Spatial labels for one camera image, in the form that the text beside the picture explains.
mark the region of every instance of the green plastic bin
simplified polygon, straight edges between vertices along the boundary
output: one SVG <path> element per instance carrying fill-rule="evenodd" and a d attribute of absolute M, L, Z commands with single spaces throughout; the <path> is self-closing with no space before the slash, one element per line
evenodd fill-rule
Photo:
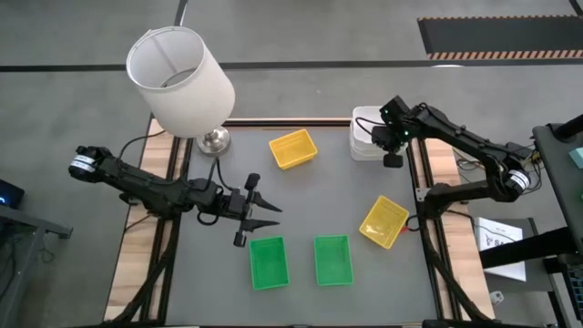
<path fill-rule="evenodd" d="M 251 241 L 249 252 L 253 290 L 260 291 L 290 284 L 288 259 L 282 236 Z"/>
<path fill-rule="evenodd" d="M 353 261 L 348 235 L 316 236 L 313 249 L 318 286 L 353 284 Z"/>

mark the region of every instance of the lamp base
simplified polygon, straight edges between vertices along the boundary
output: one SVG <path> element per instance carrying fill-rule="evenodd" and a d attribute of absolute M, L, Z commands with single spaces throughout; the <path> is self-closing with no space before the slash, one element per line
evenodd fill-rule
<path fill-rule="evenodd" d="M 218 157 L 229 150 L 230 135 L 224 127 L 218 127 L 203 137 L 197 138 L 200 152 L 209 157 Z"/>

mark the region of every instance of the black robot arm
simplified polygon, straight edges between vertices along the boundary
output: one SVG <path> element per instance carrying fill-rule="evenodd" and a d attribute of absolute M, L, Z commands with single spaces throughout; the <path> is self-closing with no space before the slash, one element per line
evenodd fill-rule
<path fill-rule="evenodd" d="M 168 181 L 125 163 L 113 156 L 109 149 L 84 146 L 77 148 L 77 155 L 68 170 L 75 179 L 104 182 L 122 191 L 119 197 L 128 204 L 133 199 L 140 200 L 149 213 L 160 218 L 173 218 L 196 206 L 199 222 L 205 225 L 214 224 L 219 217 L 238 220 L 240 227 L 235 235 L 235 246 L 245 245 L 246 232 L 279 224 L 248 218 L 252 204 L 267 210 L 281 211 L 265 201 L 256 190 L 260 179 L 256 173 L 251 173 L 245 184 L 247 197 L 241 195 L 238 189 L 225 195 L 224 189 L 209 179 L 181 178 Z M 205 222 L 200 219 L 200 214 L 209 214 L 215 220 Z"/>
<path fill-rule="evenodd" d="M 373 142 L 386 150 L 385 165 L 402 166 L 397 151 L 412 138 L 438 138 L 478 159 L 484 166 L 486 179 L 451 187 L 438 183 L 424 199 L 424 215 L 440 216 L 453 202 L 491 198 L 515 201 L 528 188 L 530 180 L 522 167 L 530 150 L 515 143 L 499 145 L 457 126 L 439 109 L 425 103 L 409 108 L 400 97 L 393 98 L 381 109 L 384 126 L 373 128 Z"/>

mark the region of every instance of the floor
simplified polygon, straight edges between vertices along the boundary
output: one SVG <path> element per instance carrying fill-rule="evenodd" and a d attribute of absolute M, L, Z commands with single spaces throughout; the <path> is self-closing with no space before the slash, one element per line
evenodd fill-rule
<path fill-rule="evenodd" d="M 173 23 L 178 6 L 179 0 L 4 0 L 0 66 L 123 64 L 148 29 Z M 420 16 L 573 14 L 568 0 L 191 0 L 184 26 L 199 32 L 220 62 L 421 61 Z M 583 66 L 228 73 L 237 92 L 234 118 L 346 117 L 356 106 L 400 94 L 494 141 L 524 144 L 535 125 L 580 114 L 582 74 Z M 0 176 L 27 191 L 25 210 L 75 228 L 70 241 L 47 240 L 56 260 L 38 265 L 22 325 L 99 323 L 128 209 L 113 189 L 71 179 L 66 167 L 77 145 L 116 152 L 144 134 L 147 105 L 124 72 L 1 73 L 0 108 L 0 151 L 11 154 L 0 160 Z M 132 146 L 124 159 L 137 164 L 141 148 Z M 533 216 L 541 231 L 564 224 L 548 185 L 514 206 L 473 203 L 472 213 Z M 539 296 L 514 302 L 520 308 L 503 303 L 496 314 L 509 323 L 552 321 Z"/>

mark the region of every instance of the yellow container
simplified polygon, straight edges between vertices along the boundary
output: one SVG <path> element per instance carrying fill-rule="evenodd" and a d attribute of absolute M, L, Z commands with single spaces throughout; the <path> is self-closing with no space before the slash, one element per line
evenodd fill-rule
<path fill-rule="evenodd" d="M 293 168 L 313 159 L 318 153 L 306 129 L 270 141 L 270 149 L 280 169 Z"/>
<path fill-rule="evenodd" d="M 399 236 L 408 216 L 408 210 L 385 196 L 379 196 L 358 231 L 388 250 Z"/>

